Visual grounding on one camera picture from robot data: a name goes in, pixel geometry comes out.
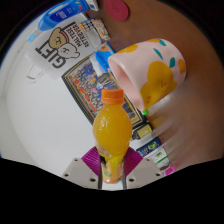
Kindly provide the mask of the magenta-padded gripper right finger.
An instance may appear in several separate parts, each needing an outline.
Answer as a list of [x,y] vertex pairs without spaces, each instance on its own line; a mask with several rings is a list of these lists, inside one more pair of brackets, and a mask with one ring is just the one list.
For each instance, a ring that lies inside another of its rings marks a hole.
[[124,189],[140,188],[162,177],[162,172],[151,159],[143,158],[134,149],[128,148],[123,160]]

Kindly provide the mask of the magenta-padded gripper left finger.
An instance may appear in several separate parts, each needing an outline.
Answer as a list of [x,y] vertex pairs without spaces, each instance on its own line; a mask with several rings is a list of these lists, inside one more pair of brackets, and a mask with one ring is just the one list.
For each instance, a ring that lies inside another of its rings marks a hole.
[[62,177],[84,188],[101,189],[102,174],[97,149],[93,147],[81,158],[74,158]]

